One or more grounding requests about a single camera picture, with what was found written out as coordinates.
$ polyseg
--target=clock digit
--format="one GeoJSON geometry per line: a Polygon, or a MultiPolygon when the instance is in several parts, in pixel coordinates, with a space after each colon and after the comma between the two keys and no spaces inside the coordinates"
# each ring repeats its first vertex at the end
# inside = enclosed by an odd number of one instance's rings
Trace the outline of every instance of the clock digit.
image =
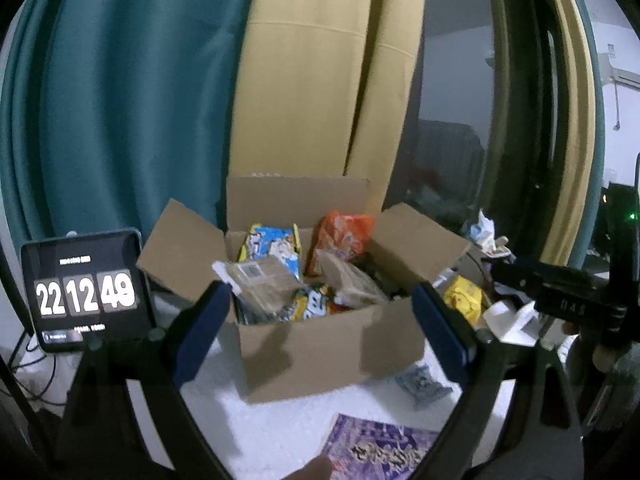
{"type": "Polygon", "coordinates": [[[36,286],[36,296],[42,294],[42,303],[40,304],[40,314],[43,316],[50,316],[53,314],[51,308],[47,306],[47,300],[49,299],[49,293],[47,292],[47,286],[44,283],[38,283],[36,286]]]}
{"type": "Polygon", "coordinates": [[[113,290],[113,277],[105,274],[102,279],[102,292],[100,293],[102,304],[111,303],[113,308],[118,307],[118,295],[113,290]]]}
{"type": "Polygon", "coordinates": [[[88,290],[86,298],[84,298],[84,311],[93,312],[94,310],[98,310],[98,303],[94,301],[94,282],[89,278],[83,278],[80,280],[80,290],[83,292],[88,290]]]}
{"type": "Polygon", "coordinates": [[[136,303],[136,293],[133,291],[133,283],[129,276],[124,272],[116,274],[115,285],[118,301],[122,306],[131,306],[136,303]]]}
{"type": "Polygon", "coordinates": [[[62,298],[62,291],[60,290],[60,286],[56,282],[49,283],[49,294],[54,295],[53,313],[65,314],[65,306],[60,304],[60,299],[62,298]]]}
{"type": "Polygon", "coordinates": [[[66,291],[71,294],[71,300],[76,312],[80,312],[80,302],[78,301],[78,291],[76,290],[76,280],[69,280],[66,284],[66,291]]]}

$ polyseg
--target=yellow curtain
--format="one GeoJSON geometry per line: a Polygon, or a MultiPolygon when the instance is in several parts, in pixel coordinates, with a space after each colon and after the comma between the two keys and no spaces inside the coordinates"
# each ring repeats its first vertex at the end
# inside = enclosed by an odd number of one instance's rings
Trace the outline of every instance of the yellow curtain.
{"type": "Polygon", "coordinates": [[[423,8],[424,0],[253,0],[229,173],[364,176],[372,182],[369,209],[380,210],[423,8]]]}
{"type": "Polygon", "coordinates": [[[587,37],[575,0],[554,0],[568,81],[568,140],[556,212],[541,261],[569,261],[589,185],[595,140],[595,88],[587,37]]]}

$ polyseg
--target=barcode label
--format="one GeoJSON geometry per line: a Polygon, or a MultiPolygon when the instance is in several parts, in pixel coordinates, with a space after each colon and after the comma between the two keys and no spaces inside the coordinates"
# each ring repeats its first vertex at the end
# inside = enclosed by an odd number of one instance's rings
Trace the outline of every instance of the barcode label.
{"type": "Polygon", "coordinates": [[[247,277],[248,280],[261,278],[264,276],[264,273],[262,272],[258,264],[242,264],[239,265],[238,268],[242,270],[242,273],[247,277]]]}

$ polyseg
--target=teal curtain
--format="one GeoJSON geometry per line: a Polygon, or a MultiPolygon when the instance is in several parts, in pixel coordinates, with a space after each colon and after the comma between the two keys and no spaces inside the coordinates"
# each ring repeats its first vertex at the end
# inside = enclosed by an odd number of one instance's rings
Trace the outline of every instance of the teal curtain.
{"type": "Polygon", "coordinates": [[[598,214],[598,208],[600,207],[600,191],[602,190],[602,179],[604,177],[605,119],[598,52],[593,35],[593,27],[591,26],[591,19],[584,0],[575,1],[580,11],[584,31],[587,35],[596,93],[596,135],[593,145],[593,161],[589,174],[589,187],[587,188],[587,197],[584,202],[584,211],[582,213],[582,219],[580,220],[580,227],[578,227],[578,234],[575,237],[574,246],[569,256],[569,262],[567,263],[569,267],[581,269],[587,255],[587,250],[589,249],[591,237],[593,236],[596,216],[598,214]]]}
{"type": "Polygon", "coordinates": [[[232,99],[251,0],[27,0],[0,101],[17,248],[133,226],[169,198],[224,227],[232,99]]]}

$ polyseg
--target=black monitor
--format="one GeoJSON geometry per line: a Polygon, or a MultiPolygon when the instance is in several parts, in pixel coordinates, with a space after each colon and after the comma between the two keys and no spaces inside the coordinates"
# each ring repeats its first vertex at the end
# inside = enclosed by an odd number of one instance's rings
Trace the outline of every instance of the black monitor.
{"type": "Polygon", "coordinates": [[[20,250],[33,327],[45,352],[79,350],[89,334],[137,339],[154,326],[134,229],[28,242],[20,250]]]}

